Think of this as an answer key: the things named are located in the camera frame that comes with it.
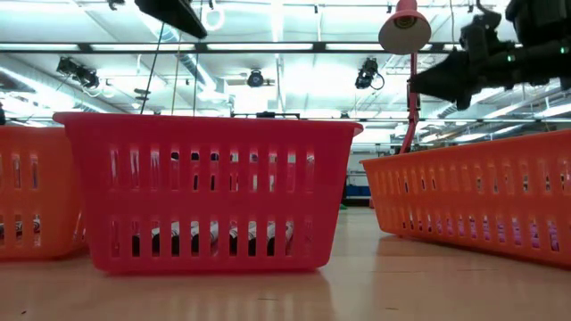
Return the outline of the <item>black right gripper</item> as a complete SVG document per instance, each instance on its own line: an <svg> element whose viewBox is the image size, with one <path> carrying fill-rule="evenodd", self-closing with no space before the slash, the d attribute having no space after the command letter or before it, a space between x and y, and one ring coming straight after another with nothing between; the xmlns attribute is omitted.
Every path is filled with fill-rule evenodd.
<svg viewBox="0 0 571 321"><path fill-rule="evenodd" d="M472 90L485 87L511 89L531 82L531 54L512 42L467 45L452 51L442 62L410 77L411 93L455 103L458 110L471 104Z"/></svg>

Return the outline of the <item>orange plastic basket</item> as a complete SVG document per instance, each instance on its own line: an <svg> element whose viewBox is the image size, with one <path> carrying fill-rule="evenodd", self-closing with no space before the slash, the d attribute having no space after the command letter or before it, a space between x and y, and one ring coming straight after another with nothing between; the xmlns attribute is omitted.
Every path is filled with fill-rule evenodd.
<svg viewBox="0 0 571 321"><path fill-rule="evenodd" d="M386 233L571 268L571 129L362 165Z"/></svg>
<svg viewBox="0 0 571 321"><path fill-rule="evenodd" d="M0 261L52 259L87 247L63 128L0 127Z"/></svg>

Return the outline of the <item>red plastic basket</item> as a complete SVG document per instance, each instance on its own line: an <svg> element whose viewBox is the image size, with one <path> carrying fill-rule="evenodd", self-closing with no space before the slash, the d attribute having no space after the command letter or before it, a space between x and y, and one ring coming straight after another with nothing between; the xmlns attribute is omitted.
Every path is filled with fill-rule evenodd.
<svg viewBox="0 0 571 321"><path fill-rule="evenodd" d="M154 274L328 263L360 124L87 112L54 120L79 172L96 268Z"/></svg>

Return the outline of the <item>red desk lamp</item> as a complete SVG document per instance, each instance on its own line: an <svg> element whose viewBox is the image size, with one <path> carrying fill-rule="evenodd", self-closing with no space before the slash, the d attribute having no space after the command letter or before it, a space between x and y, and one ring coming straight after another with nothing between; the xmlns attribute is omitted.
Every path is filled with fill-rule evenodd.
<svg viewBox="0 0 571 321"><path fill-rule="evenodd" d="M378 33L378 42L389 54L410 57L410 76L418 69L418 52L428 44L432 30L426 17L418 11L417 0L398 0L395 13L387 19ZM408 128L399 154L406 153L412 144L418 124L418 95L407 84Z"/></svg>

